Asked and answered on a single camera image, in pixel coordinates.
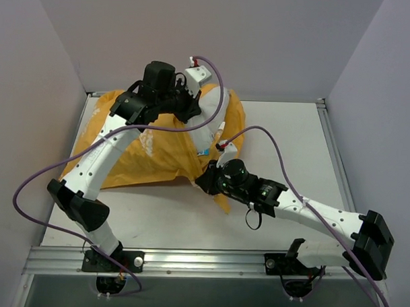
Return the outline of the orange pillowcase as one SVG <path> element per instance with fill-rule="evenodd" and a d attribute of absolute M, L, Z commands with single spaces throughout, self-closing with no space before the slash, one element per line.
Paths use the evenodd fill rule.
<path fill-rule="evenodd" d="M 201 89 L 201 95 L 210 90 L 214 84 L 207 84 Z M 210 160 L 218 160 L 220 153 L 216 145 L 223 140 L 233 142 L 242 149 L 243 138 L 239 136 L 245 128 L 245 112 L 238 96 L 230 91 L 229 103 L 224 122 L 215 134 L 208 156 L 198 156 L 195 145 L 189 136 L 190 131 L 207 125 L 218 114 L 224 96 L 221 88 L 219 104 L 216 111 L 204 123 L 187 127 L 186 123 L 178 121 L 173 114 L 161 114 L 158 119 L 141 130 L 141 134 L 123 152 L 112 170 L 108 173 L 101 189 L 164 182 L 179 176 L 194 182 L 206 171 Z M 73 169 L 80 158 L 92 150 L 92 143 L 103 127 L 105 118 L 110 113 L 110 107 L 122 93 L 120 90 L 104 94 L 96 103 L 96 113 L 92 115 L 86 129 L 82 132 L 75 151 L 67 163 L 61 178 Z"/>

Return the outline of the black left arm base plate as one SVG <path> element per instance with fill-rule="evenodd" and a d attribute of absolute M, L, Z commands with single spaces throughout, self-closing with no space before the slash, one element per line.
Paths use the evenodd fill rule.
<path fill-rule="evenodd" d="M 113 259 L 126 267 L 130 272 L 141 273 L 144 266 L 145 253 L 136 250 L 122 250 Z M 95 250 L 84 253 L 82 272 L 86 273 L 112 273 L 123 271 L 118 265 L 107 259 Z"/>

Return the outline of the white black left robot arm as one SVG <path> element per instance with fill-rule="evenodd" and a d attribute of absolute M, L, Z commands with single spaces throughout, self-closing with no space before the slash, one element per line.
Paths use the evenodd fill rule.
<path fill-rule="evenodd" d="M 55 203 L 100 249 L 97 262 L 114 271 L 122 262 L 120 242 L 107 222 L 109 207 L 97 197 L 108 173 L 126 148 L 140 136 L 137 126 L 148 125 L 160 114 L 175 114 L 182 122 L 200 114 L 198 100 L 202 85 L 212 74 L 204 66 L 193 65 L 181 73 L 174 66 L 152 61 L 141 80 L 121 93 L 110 107 L 103 127 L 84 154 L 61 180 L 52 180 L 48 192 Z"/>

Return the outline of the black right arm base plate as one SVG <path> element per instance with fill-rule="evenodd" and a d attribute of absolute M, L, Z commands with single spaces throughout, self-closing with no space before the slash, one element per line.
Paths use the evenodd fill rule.
<path fill-rule="evenodd" d="M 286 257 L 285 253 L 265 253 L 265 274 L 270 276 L 307 276 L 318 274 L 320 267 L 306 267 L 296 258 Z"/>

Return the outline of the white pillow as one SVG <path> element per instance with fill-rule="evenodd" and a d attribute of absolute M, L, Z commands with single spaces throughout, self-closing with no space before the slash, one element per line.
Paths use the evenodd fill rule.
<path fill-rule="evenodd" d="M 220 94 L 220 87 L 213 86 L 210 90 L 208 90 L 205 93 L 205 95 L 201 95 L 199 99 L 201 114 L 199 116 L 194 116 L 193 118 L 190 118 L 186 126 L 198 126 L 204 123 L 207 119 L 209 119 L 218 107 Z M 215 118 L 204 127 L 189 132 L 189 136 L 193 141 L 197 152 L 203 151 L 205 149 L 210 149 L 211 144 L 215 139 L 215 134 L 218 132 L 219 128 L 224 122 L 224 118 L 229 103 L 229 98 L 230 91 L 229 89 L 224 88 L 222 105 Z"/>

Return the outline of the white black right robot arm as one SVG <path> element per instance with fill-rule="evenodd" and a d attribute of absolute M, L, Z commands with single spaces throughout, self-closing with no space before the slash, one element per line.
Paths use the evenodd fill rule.
<path fill-rule="evenodd" d="M 247 205 L 258 215 L 290 220 L 337 241 L 333 245 L 312 244 L 304 238 L 296 238 L 284 257 L 292 273 L 302 272 L 306 267 L 348 266 L 375 281 L 385 278 L 395 241 L 378 212 L 348 212 L 297 197 L 284 184 L 249 173 L 239 159 L 224 165 L 211 160 L 195 183 L 209 195 L 225 195 Z"/>

